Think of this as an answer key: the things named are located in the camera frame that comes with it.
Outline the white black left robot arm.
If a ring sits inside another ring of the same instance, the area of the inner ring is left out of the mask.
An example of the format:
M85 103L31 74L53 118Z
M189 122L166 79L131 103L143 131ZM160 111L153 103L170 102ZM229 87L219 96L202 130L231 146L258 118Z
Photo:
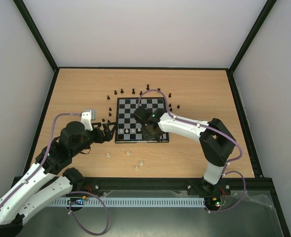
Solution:
M93 123L86 127L79 121L69 122L42 149L24 176L0 198L0 237L15 237L23 226L55 199L81 191L84 177L69 168L73 157L90 149L93 143L111 141L116 123Z

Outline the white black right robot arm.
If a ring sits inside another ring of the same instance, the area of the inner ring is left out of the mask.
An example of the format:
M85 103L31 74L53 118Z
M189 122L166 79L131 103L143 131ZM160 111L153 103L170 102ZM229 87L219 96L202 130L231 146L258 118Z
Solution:
M207 160L207 168L199 189L208 194L220 188L220 179L227 159L237 143L221 120L200 121L183 118L166 109L149 109L138 107L133 118L141 124L141 132L146 141L157 140L164 133L174 133L199 142Z

